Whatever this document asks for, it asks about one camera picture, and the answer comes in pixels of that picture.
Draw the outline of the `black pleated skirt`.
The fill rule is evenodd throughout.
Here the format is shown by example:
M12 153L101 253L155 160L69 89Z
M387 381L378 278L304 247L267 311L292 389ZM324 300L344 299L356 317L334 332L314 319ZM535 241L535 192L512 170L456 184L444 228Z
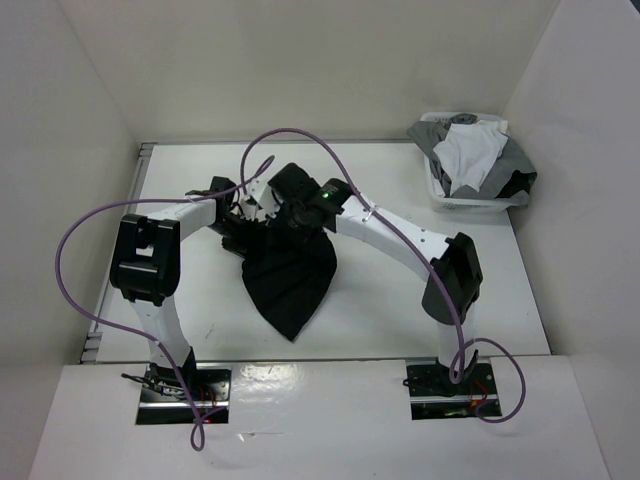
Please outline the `black pleated skirt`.
M322 303L337 270L326 232L253 224L242 237L242 281L254 306L293 342Z

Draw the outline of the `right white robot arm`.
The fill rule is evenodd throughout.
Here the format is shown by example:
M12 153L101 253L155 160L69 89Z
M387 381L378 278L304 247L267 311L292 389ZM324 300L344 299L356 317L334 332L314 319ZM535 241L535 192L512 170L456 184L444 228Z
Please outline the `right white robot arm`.
M283 167L253 196L267 216L298 234L324 229L357 239L406 266L425 281L421 305L438 324L438 381L459 393L473 380L478 354L466 351L464 331L478 300L483 274L473 240L421 228L332 178L318 184L294 163Z

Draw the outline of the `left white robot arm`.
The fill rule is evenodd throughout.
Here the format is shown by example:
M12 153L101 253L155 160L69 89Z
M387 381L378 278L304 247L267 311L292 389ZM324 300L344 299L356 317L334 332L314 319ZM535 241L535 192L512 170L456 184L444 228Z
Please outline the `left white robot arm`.
M215 176L207 190L147 215L127 214L119 224L109 279L136 312L150 350L150 381L180 400L198 390L193 348L177 313L181 242L204 228L221 234L239 187Z

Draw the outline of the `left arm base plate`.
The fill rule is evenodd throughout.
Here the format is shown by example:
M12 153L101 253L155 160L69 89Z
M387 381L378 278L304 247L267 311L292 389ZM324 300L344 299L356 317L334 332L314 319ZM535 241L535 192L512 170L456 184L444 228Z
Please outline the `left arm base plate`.
M193 424L195 416L179 382L175 379L153 380L150 367L143 375L122 373L121 377L138 384L140 397L136 424ZM226 424L229 418L232 371L227 367L198 367L191 379L190 392L196 410L205 424Z

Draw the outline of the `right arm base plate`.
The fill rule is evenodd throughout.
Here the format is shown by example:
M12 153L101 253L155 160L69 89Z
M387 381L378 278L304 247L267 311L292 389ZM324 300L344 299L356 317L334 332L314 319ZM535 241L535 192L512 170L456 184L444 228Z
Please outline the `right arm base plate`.
M408 362L403 386L408 390L413 420L499 418L502 410L493 369L480 361L460 384L454 385L448 370L435 360Z

